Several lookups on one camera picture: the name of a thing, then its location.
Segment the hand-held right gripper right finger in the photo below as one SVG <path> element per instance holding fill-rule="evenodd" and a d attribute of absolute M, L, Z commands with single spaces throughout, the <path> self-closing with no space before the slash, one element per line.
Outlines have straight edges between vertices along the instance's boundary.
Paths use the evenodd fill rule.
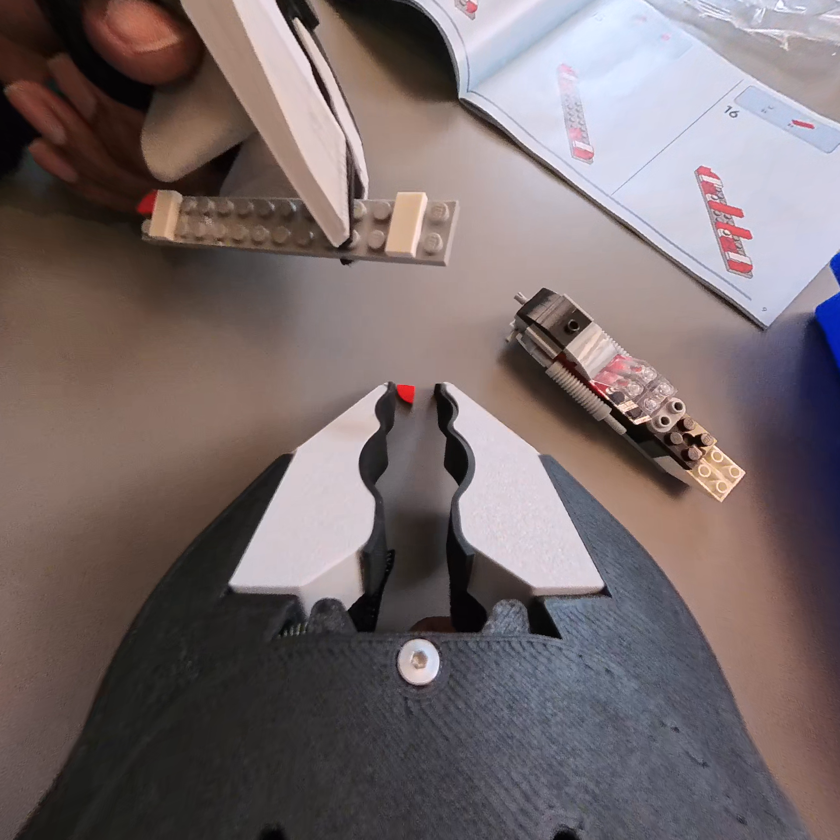
<path fill-rule="evenodd" d="M 538 451 L 451 383 L 434 390 L 456 482 L 446 553 L 455 630 L 504 600 L 602 594 L 604 581 Z"/>

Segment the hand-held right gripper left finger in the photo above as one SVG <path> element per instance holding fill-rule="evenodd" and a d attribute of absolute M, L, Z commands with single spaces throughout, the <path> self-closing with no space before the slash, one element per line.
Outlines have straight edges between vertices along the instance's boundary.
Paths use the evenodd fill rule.
<path fill-rule="evenodd" d="M 229 581 L 245 594 L 293 595 L 309 613 L 332 598 L 375 630 L 392 567 L 383 501 L 396 386 L 375 387 L 293 454 Z"/>

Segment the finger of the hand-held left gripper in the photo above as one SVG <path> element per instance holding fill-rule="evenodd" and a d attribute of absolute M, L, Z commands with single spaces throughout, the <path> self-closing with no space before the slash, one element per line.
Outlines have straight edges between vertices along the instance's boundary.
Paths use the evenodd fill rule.
<path fill-rule="evenodd" d="M 282 14 L 306 54 L 317 87 L 343 132 L 350 155 L 348 170 L 352 197 L 367 198 L 370 180 L 361 135 L 339 80 L 316 33 L 319 18 L 309 1 L 283 1 Z"/>
<path fill-rule="evenodd" d="M 333 246 L 350 238 L 351 144 L 310 2 L 184 1 L 210 57 Z"/>

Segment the long grey studded plate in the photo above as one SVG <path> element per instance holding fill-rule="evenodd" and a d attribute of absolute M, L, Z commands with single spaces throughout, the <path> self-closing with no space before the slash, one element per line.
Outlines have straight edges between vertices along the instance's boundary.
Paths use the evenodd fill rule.
<path fill-rule="evenodd" d="M 305 203 L 298 198 L 184 196 L 174 241 L 142 237 L 158 245 L 238 249 L 288 256 L 339 259 L 344 264 L 374 261 L 445 266 L 459 215 L 456 201 L 427 199 L 423 229 L 414 258 L 389 257 L 385 242 L 394 200 L 355 200 L 350 238 L 332 245 Z"/>

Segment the grey desk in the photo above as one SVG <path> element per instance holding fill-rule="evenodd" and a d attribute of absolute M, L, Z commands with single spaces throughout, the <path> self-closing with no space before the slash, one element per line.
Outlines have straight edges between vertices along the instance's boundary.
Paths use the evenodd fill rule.
<path fill-rule="evenodd" d="M 455 99 L 412 9 L 318 3 L 371 191 L 460 202 L 447 268 L 154 248 L 33 164 L 2 184 L 2 838 L 47 791 L 134 616 L 277 456 L 373 386 L 397 407 L 379 628 L 447 602 L 432 389 L 455 383 L 645 546 L 714 648 L 810 832 L 838 838 L 838 373 L 824 268 L 762 331 Z M 661 364 L 747 475 L 716 503 L 599 427 L 519 348 L 568 293 Z"/>

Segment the person's left hand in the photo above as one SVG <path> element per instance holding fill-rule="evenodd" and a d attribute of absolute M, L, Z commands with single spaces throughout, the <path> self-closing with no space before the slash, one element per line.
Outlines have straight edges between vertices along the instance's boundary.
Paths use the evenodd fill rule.
<path fill-rule="evenodd" d="M 2 175 L 24 152 L 72 192 L 129 214 L 158 186 L 140 149 L 141 110 L 112 99 L 79 69 L 44 2 L 2 2 Z M 156 2 L 82 2 L 80 28 L 118 73 L 151 87 L 187 76 L 203 46 Z"/>

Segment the black white brick vehicle model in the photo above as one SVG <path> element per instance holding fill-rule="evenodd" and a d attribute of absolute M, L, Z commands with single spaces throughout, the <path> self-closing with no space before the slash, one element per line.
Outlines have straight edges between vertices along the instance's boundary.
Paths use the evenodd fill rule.
<path fill-rule="evenodd" d="M 517 294 L 516 340 L 561 390 L 664 472 L 724 501 L 744 470 L 692 416 L 673 383 L 626 352 L 571 298 Z"/>

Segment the brick instruction booklet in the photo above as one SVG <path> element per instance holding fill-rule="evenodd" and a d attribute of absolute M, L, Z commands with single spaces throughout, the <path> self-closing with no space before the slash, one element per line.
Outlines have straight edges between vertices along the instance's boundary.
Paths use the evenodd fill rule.
<path fill-rule="evenodd" d="M 838 122 L 693 36 L 664 2 L 404 5 L 458 98 L 768 327 L 838 253 Z"/>

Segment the blue plastic bin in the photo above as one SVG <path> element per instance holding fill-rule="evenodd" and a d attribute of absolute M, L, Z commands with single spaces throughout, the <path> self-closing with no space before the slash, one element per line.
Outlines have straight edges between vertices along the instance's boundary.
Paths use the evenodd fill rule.
<path fill-rule="evenodd" d="M 822 331 L 837 369 L 840 365 L 839 307 L 840 294 L 837 292 L 819 304 L 814 312 L 815 321 Z"/>

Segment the clear plastic bag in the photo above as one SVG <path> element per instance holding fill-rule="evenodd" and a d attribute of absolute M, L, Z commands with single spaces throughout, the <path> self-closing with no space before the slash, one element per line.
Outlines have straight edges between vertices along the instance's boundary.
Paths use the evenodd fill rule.
<path fill-rule="evenodd" d="M 837 88 L 838 1 L 653 1 L 708 46 L 783 88 Z"/>

